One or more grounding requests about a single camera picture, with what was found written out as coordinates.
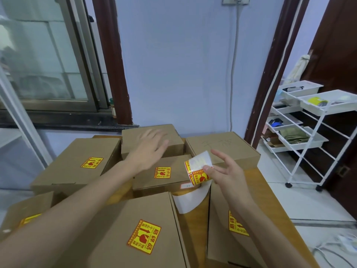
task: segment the person's left hand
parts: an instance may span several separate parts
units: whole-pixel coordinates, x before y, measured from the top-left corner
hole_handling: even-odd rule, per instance
[[[166,134],[161,130],[145,131],[138,137],[136,147],[130,151],[125,161],[135,167],[138,173],[149,169],[158,162],[168,147],[168,140],[159,145]]]

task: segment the tile floor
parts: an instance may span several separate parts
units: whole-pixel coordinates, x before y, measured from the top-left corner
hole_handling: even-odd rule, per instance
[[[286,188],[288,173],[280,162],[263,143],[257,150],[261,153],[258,168],[309,248],[314,248],[341,233],[357,236],[356,221],[327,191],[319,193],[312,185],[293,185],[292,188]],[[295,162],[287,153],[280,153],[279,158],[289,170],[294,167]],[[296,179],[311,181],[301,168],[297,170]],[[0,190],[0,224],[10,205],[31,196],[30,191]],[[349,255],[337,245],[330,245],[328,248],[345,257],[357,268],[357,255]],[[336,268],[350,267],[332,253],[326,252],[326,257]],[[315,258],[322,268],[331,268],[319,253],[315,253]]]

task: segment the folded cloth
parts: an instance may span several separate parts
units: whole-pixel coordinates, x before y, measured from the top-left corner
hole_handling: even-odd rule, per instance
[[[310,136],[297,127],[281,129],[280,134],[289,144],[306,143],[310,138]]]

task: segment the table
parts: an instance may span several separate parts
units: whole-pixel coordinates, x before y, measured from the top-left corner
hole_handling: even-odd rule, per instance
[[[121,138],[121,136],[110,135],[95,135],[94,138]],[[297,229],[289,219],[280,202],[275,197],[270,189],[265,178],[258,168],[244,171],[247,184],[250,188],[255,202],[261,210],[273,221],[285,237],[293,244],[300,254],[314,268],[319,268],[315,258],[310,253],[304,240],[301,238]],[[181,195],[190,192],[190,190],[182,190],[173,193]],[[133,197],[131,180],[123,184],[116,193],[107,201],[107,204],[118,203],[122,200],[131,199]],[[180,228],[184,237],[186,251],[189,255],[190,264],[192,267],[205,267],[207,229],[208,229],[208,205],[209,194],[194,210],[186,214],[178,214]]]

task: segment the human hand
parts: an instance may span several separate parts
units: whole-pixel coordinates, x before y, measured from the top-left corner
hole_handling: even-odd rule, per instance
[[[254,203],[248,189],[243,169],[241,169],[227,154],[215,149],[211,149],[211,152],[213,155],[221,158],[225,162],[227,168],[215,165],[212,168],[205,165],[203,170],[219,185],[229,206],[237,207],[237,205],[239,205],[238,208],[241,208]]]
[[[136,173],[147,170],[162,156],[168,146],[168,140],[160,144],[167,133],[161,130],[147,130],[138,137],[136,147],[130,151],[125,161]]]

